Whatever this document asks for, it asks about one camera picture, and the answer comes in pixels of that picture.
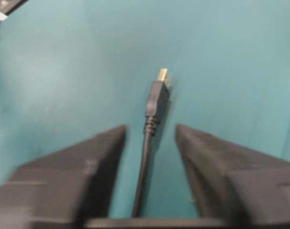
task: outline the black cable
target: black cable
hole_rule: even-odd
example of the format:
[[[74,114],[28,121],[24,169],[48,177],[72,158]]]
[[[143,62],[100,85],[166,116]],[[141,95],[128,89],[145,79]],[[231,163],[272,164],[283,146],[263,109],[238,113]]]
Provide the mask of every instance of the black cable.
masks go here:
[[[142,206],[142,196],[144,196],[147,174],[149,170],[152,134],[146,133],[143,142],[142,159],[140,165],[139,182],[134,200],[132,217],[139,217]]]
[[[160,122],[169,100],[170,81],[167,69],[161,69],[157,81],[154,81],[148,96],[146,108],[146,124],[144,128],[144,142],[142,149],[142,159],[140,165],[140,175],[137,191],[134,200],[132,217],[139,217],[146,190],[147,176],[149,170],[151,140],[155,135],[157,124]]]

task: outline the metal usb plug tip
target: metal usb plug tip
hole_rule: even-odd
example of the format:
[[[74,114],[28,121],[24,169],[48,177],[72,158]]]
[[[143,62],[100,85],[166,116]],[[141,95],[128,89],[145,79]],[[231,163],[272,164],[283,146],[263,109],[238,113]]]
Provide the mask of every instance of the metal usb plug tip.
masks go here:
[[[170,88],[170,75],[167,68],[161,68],[158,81],[163,81],[167,89]]]

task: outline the usb connector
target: usb connector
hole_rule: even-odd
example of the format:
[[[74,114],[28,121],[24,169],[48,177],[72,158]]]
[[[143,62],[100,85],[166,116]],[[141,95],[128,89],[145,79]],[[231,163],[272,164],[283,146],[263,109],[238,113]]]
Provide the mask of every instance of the usb connector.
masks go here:
[[[169,100],[170,77],[167,69],[161,69],[158,79],[152,83],[147,99],[146,123],[144,128],[144,143],[140,165],[140,176],[134,200],[132,217],[139,217],[147,183],[147,174],[150,161],[151,139],[161,122]]]
[[[158,80],[154,81],[147,99],[146,118],[154,118],[159,123],[169,100],[170,76],[167,69],[161,69]]]

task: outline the teal surface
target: teal surface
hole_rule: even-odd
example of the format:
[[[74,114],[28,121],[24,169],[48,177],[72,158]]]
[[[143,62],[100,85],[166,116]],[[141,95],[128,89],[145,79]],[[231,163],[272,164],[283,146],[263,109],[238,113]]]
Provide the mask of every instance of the teal surface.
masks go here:
[[[0,184],[127,124],[110,216],[129,217],[161,67],[172,103],[143,216],[197,216],[177,123],[290,161],[290,0],[31,0],[0,25]]]

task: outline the cable strain relief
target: cable strain relief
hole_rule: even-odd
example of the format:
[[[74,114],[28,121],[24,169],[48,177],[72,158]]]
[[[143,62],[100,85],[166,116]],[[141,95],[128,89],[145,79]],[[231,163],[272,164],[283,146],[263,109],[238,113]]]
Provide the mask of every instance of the cable strain relief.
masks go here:
[[[147,117],[146,123],[145,123],[145,127],[144,127],[144,133],[150,133],[152,136],[155,135],[155,131],[156,131],[156,127],[157,127],[157,119],[155,117]]]

